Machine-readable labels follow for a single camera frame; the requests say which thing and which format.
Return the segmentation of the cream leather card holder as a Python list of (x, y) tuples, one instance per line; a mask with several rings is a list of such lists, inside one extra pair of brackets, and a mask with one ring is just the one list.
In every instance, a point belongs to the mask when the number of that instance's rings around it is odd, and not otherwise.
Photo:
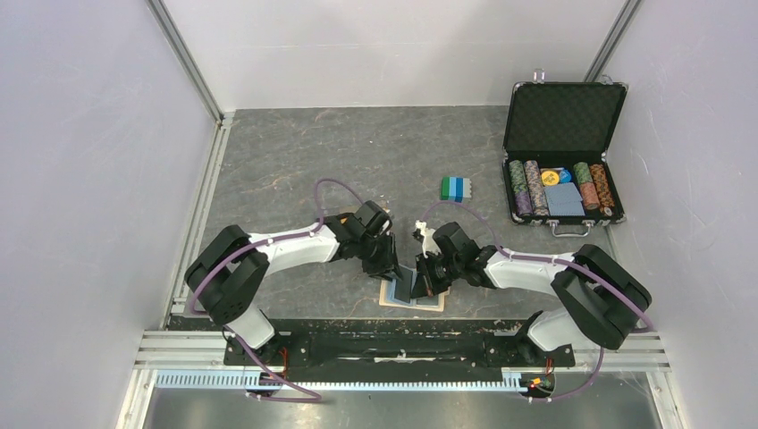
[(414, 305), (405, 306), (405, 305), (394, 303), (392, 299), (390, 298), (390, 294), (392, 292), (393, 280), (381, 281), (380, 294), (379, 294), (379, 299), (378, 299), (378, 304), (380, 306), (405, 308), (405, 309), (410, 309), (410, 310), (419, 310), (419, 311), (428, 311), (428, 312), (437, 312), (437, 313), (441, 313), (444, 310), (446, 298), (450, 295), (448, 291), (445, 291), (442, 294), (434, 296), (434, 297), (415, 297), (414, 287), (413, 287), (411, 297), (415, 300)]

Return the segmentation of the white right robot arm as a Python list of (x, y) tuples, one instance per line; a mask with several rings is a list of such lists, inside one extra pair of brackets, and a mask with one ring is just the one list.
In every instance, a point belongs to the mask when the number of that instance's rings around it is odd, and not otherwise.
[(415, 298), (439, 295), (463, 281), (491, 290), (538, 292), (561, 303), (525, 323), (516, 351), (529, 365), (564, 345), (619, 349), (653, 302), (645, 286), (595, 245), (558, 255), (481, 247), (455, 222), (433, 229), (418, 221), (414, 236), (422, 244)]

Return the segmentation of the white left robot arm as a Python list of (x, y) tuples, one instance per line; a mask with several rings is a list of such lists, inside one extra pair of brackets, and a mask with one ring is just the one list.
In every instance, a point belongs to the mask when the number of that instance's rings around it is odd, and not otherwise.
[(281, 341), (265, 314), (254, 305), (263, 280), (302, 265), (356, 258), (373, 278), (402, 276), (392, 219), (368, 200), (356, 211), (320, 217), (304, 228), (252, 234), (233, 224), (222, 229), (184, 274), (191, 293), (185, 309), (206, 315), (245, 341), (259, 364), (274, 362)]

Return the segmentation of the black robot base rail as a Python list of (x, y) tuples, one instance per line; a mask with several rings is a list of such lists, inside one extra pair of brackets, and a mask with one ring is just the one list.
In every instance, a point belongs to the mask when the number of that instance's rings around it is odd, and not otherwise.
[(571, 346), (541, 351), (512, 319), (274, 319), (256, 349), (296, 383), (495, 382), (504, 368), (573, 367)]

